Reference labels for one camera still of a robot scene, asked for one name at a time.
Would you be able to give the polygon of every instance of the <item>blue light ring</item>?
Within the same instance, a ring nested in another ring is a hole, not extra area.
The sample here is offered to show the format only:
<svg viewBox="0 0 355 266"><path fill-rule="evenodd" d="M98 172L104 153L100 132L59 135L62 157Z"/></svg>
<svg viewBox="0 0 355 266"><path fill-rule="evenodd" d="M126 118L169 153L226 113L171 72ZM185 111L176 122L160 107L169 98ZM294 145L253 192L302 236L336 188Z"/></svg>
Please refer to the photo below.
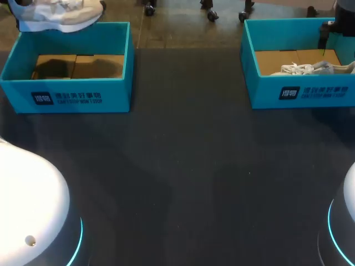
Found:
<svg viewBox="0 0 355 266"><path fill-rule="evenodd" d="M329 211L328 211L328 229L329 229L329 233L331 235L331 238L333 240L333 243L335 245L335 247L338 249L339 253L341 254L341 256L347 261L347 263L349 263L351 266L355 266L346 256L345 254L340 250L337 242L335 241L334 239L334 236L333 236L333 233L332 233L332 230L331 230L331 208L332 208L332 204L333 204L333 201L331 203L331 205L329 206Z"/></svg>
<svg viewBox="0 0 355 266"><path fill-rule="evenodd" d="M79 243L78 243L77 249L75 250L75 252L74 252L72 258L70 259L70 261L68 262L67 266L70 266L73 263L74 259L78 255L78 252L80 250L80 246L82 245L84 227L83 227L83 220L81 218L80 218L80 225L81 225L81 232L80 232Z"/></svg>

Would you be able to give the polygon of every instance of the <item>tiled floor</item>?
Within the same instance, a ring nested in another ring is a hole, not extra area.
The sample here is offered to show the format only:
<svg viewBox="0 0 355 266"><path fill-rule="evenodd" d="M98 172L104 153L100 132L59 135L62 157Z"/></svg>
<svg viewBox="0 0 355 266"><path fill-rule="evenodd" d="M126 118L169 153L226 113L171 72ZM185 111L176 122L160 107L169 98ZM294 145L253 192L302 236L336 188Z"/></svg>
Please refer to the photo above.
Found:
<svg viewBox="0 0 355 266"><path fill-rule="evenodd" d="M138 48L235 47L240 42L242 26L238 12L244 3L237 0L214 2L220 19L211 23L201 10L199 0L158 0L153 17L144 16L140 0L106 0L108 9L103 21L129 21ZM255 4L252 18L304 17L306 10ZM332 15L321 12L320 16ZM0 7L0 50L10 50L18 31L10 13Z"/></svg>

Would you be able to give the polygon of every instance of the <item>printed logo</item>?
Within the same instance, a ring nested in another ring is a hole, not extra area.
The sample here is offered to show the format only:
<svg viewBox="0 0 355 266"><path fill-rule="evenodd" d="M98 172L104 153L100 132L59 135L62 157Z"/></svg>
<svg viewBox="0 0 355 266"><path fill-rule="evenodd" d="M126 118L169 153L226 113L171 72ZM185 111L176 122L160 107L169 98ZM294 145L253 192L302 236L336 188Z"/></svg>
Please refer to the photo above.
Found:
<svg viewBox="0 0 355 266"><path fill-rule="evenodd" d="M35 104L37 105L53 105L52 97L49 92L42 91L38 93L31 93Z"/></svg>
<svg viewBox="0 0 355 266"><path fill-rule="evenodd" d="M300 87L283 87L280 93L279 100L294 100L298 96Z"/></svg>

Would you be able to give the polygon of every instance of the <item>shoe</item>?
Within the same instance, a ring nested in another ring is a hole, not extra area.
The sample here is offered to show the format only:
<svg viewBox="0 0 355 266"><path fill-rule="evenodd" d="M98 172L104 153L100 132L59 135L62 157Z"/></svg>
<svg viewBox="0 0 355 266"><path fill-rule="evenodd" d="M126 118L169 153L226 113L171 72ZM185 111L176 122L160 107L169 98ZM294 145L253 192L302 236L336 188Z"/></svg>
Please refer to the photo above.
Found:
<svg viewBox="0 0 355 266"><path fill-rule="evenodd" d="M332 65L327 61L321 61L314 65L283 65L281 72L272 74L277 75L330 75L330 74L355 74L355 62L350 65Z"/></svg>
<svg viewBox="0 0 355 266"><path fill-rule="evenodd" d="M20 32L76 32L95 23L106 7L100 0L33 0L27 6L8 2Z"/></svg>

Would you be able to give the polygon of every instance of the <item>chair wheel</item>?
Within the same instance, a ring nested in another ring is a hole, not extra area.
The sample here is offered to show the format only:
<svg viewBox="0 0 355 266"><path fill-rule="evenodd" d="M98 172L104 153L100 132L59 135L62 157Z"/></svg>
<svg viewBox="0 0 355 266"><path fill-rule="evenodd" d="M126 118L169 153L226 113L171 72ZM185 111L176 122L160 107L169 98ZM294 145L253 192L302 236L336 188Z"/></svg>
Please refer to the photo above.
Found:
<svg viewBox="0 0 355 266"><path fill-rule="evenodd" d="M147 17L151 17L154 15L155 12L155 8L153 6L151 6L150 3L148 3L145 8L144 8L144 13Z"/></svg>
<svg viewBox="0 0 355 266"><path fill-rule="evenodd" d="M249 14L246 12L239 12L239 20L241 23L244 23L245 19L249 18Z"/></svg>
<svg viewBox="0 0 355 266"><path fill-rule="evenodd" d="M214 22L216 19L219 19L219 16L217 15L216 11L209 9L207 12L207 18L210 22Z"/></svg>
<svg viewBox="0 0 355 266"><path fill-rule="evenodd" d="M319 15L318 10L316 10L313 6L307 8L307 18L315 18Z"/></svg>

